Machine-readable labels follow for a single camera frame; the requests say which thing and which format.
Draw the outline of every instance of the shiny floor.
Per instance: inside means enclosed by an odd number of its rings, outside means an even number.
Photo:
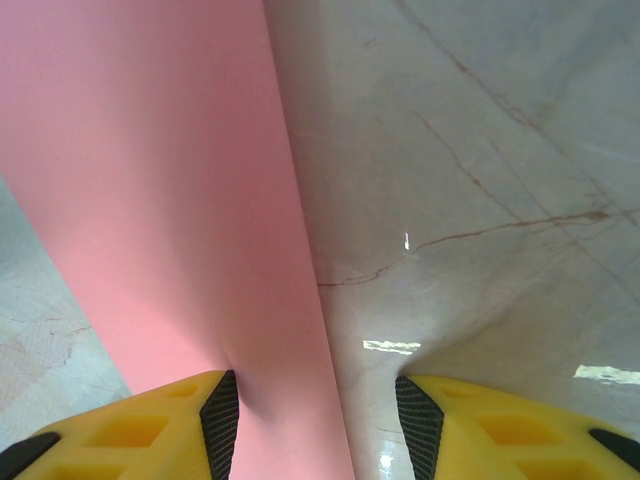
[[[640,438],[640,4],[283,0],[267,16],[357,478],[411,478],[400,369]],[[126,388],[0,200],[1,447]],[[52,411],[27,415],[45,394]]]

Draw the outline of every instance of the white marble floor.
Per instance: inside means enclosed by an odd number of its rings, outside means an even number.
[[[401,369],[640,437],[640,3],[267,15],[357,478],[411,478]],[[1,444],[126,390],[4,191],[0,217]]]

